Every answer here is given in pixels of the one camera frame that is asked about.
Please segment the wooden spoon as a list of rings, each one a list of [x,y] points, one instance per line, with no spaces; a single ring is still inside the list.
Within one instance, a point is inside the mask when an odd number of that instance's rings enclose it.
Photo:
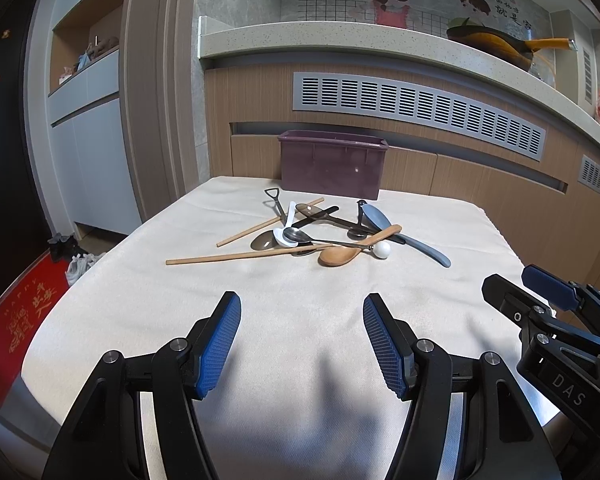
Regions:
[[[402,226],[399,226],[398,224],[392,224],[388,228],[385,228],[380,232],[367,237],[365,240],[362,240],[360,244],[374,246],[381,240],[388,240],[390,236],[393,236],[394,234],[400,234],[401,231]],[[321,255],[318,256],[318,263],[321,266],[330,266],[331,268],[336,268],[336,266],[344,266],[345,264],[351,262],[359,254],[362,254],[362,252],[368,252],[368,249],[335,246],[324,249],[321,252]]]

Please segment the long wooden chopstick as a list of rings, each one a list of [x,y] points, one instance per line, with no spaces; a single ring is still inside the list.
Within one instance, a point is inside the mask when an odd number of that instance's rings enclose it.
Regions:
[[[262,250],[262,252],[236,252],[236,254],[223,254],[213,256],[200,256],[193,258],[177,258],[168,259],[164,263],[166,266],[184,266],[184,264],[197,264],[197,263],[212,263],[212,262],[225,262],[234,260],[247,260],[257,258],[268,258],[283,255],[300,254],[300,252],[321,252],[324,249],[335,247],[333,244],[318,244],[306,247],[295,247],[295,248],[280,248]]]

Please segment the steel spoon with charm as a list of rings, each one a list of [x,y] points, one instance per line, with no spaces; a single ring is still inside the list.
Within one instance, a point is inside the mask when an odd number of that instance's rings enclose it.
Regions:
[[[303,232],[300,229],[292,228],[288,226],[288,228],[283,228],[283,236],[289,238],[290,240],[294,240],[298,243],[322,243],[322,244],[331,244],[334,246],[341,246],[347,248],[360,248],[360,249],[368,249],[372,250],[374,248],[373,245],[365,245],[358,243],[348,243],[348,242],[340,242],[339,240],[321,240],[320,238],[310,237],[308,234]]]

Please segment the white ceramic spoon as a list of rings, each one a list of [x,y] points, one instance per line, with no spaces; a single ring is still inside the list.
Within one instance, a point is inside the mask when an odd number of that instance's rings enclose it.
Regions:
[[[296,214],[296,208],[297,208],[297,203],[294,202],[293,200],[291,200],[289,202],[287,217],[286,217],[284,225],[281,226],[280,228],[275,228],[273,230],[273,235],[274,235],[275,241],[276,241],[277,245],[280,247],[295,248],[298,246],[298,242],[296,240],[292,240],[291,238],[288,238],[287,235],[285,234],[285,230],[287,228],[291,228],[292,224],[294,223],[294,215]]]

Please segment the small metal shovel spoon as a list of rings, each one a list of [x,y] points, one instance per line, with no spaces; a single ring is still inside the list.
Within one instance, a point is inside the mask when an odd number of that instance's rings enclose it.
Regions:
[[[266,188],[264,190],[266,196],[268,196],[273,202],[276,214],[278,214],[280,218],[280,222],[285,223],[287,221],[287,215],[284,211],[282,203],[279,201],[279,188]]]

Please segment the small grey vent grille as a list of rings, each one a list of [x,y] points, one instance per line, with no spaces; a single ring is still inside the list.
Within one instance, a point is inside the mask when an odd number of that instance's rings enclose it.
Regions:
[[[600,194],[600,165],[586,155],[582,156],[578,181]]]

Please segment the red floor mat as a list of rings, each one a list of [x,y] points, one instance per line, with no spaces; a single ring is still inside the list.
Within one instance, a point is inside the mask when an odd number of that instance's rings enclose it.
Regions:
[[[0,408],[35,333],[68,290],[68,264],[53,262],[46,250],[24,270],[0,297]]]

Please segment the white round ball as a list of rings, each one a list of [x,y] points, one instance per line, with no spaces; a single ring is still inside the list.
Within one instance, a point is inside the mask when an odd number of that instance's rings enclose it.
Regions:
[[[372,253],[378,259],[387,259],[391,254],[391,244],[388,240],[381,240],[373,246]]]

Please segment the white sneakers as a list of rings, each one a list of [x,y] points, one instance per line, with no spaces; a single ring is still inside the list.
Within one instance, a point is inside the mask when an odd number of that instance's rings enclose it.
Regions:
[[[89,252],[88,254],[73,256],[65,272],[68,286],[71,287],[76,284],[78,279],[98,263],[104,255],[104,252],[98,255]]]

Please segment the dark brown spoon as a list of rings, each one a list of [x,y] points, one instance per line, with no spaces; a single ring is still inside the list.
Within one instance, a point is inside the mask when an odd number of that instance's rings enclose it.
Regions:
[[[351,240],[362,240],[363,238],[374,234],[373,230],[366,228],[366,226],[362,226],[361,223],[353,223],[348,220],[343,220],[333,216],[332,214],[322,221],[326,221],[334,226],[340,226],[340,228],[346,229],[348,232],[348,237],[350,237]]]

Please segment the purple plastic bin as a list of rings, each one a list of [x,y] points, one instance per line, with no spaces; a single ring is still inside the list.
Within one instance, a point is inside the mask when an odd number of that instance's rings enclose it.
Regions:
[[[285,191],[376,200],[388,143],[377,136],[287,130],[278,136]]]

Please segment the grey ventilation grille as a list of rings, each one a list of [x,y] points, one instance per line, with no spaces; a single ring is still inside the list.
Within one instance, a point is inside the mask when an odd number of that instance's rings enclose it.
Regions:
[[[295,72],[292,108],[395,120],[441,129],[538,162],[545,129],[495,106],[411,82],[337,73]]]

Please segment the white cabinet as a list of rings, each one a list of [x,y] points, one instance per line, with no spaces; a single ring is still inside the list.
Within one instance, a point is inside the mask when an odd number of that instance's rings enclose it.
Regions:
[[[28,152],[54,233],[140,224],[119,87],[124,0],[36,0],[27,39]]]

